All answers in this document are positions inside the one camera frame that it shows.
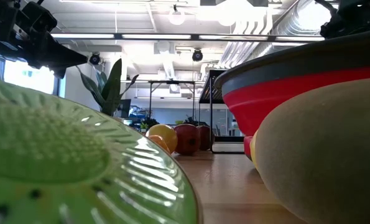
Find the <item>window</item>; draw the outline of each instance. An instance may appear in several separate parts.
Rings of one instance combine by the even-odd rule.
[[[52,94],[55,77],[48,68],[35,69],[24,62],[6,61],[4,81]]]

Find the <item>yellow ball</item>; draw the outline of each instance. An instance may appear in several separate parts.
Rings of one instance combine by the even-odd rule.
[[[178,137],[177,133],[173,128],[166,124],[156,124],[155,126],[151,127],[146,132],[146,137],[152,136],[152,135],[158,135],[162,137],[162,139],[167,144],[168,148],[170,149],[170,152],[173,153],[175,148],[178,144]]]
[[[258,165],[257,165],[257,161],[256,161],[256,156],[255,156],[255,153],[256,153],[255,142],[256,142],[256,139],[257,139],[257,133],[258,133],[258,130],[255,132],[254,136],[252,137],[251,143],[249,144],[249,148],[251,150],[252,163],[254,164],[255,168],[258,170]]]

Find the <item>red ball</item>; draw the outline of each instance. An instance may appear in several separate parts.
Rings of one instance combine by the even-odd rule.
[[[182,155],[192,155],[200,148],[200,133],[196,126],[180,124],[174,128],[178,136],[178,144],[175,152]]]
[[[200,150],[206,151],[210,149],[210,127],[200,125],[197,126],[198,131],[200,132]],[[214,144],[215,141],[215,135],[212,133],[212,144]]]

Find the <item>ceiling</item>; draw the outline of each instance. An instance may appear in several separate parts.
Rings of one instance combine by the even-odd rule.
[[[273,10],[273,21],[285,12],[293,1],[282,0],[282,6]],[[181,25],[174,25],[169,19],[173,4],[175,1],[172,4],[154,4],[153,2],[92,4],[60,2],[59,0],[48,0],[42,3],[43,7],[47,8],[58,20],[58,26],[53,31],[54,33],[229,34],[234,30],[234,26],[222,26],[218,22],[219,17],[229,17],[229,14],[209,16],[206,9],[211,6],[200,6],[200,0],[188,0],[185,6],[178,4],[178,10],[185,14],[185,21]],[[178,17],[180,16],[173,15],[174,19],[178,19]],[[157,73],[164,69],[161,55],[155,54],[155,41],[77,40],[62,43],[85,49],[90,45],[120,45],[138,73]],[[174,45],[191,47],[192,50],[200,48],[204,55],[202,62],[193,62],[192,52],[172,55],[174,69],[200,71],[202,63],[217,61],[221,58],[227,42],[175,41]]]

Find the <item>security camera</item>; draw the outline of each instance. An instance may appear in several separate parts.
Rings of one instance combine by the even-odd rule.
[[[93,65],[100,65],[102,63],[99,52],[92,53],[92,56],[90,57],[90,63]]]
[[[201,52],[200,49],[195,49],[194,53],[193,53],[193,56],[192,56],[192,59],[194,62],[199,62],[201,60],[203,60],[203,53]]]

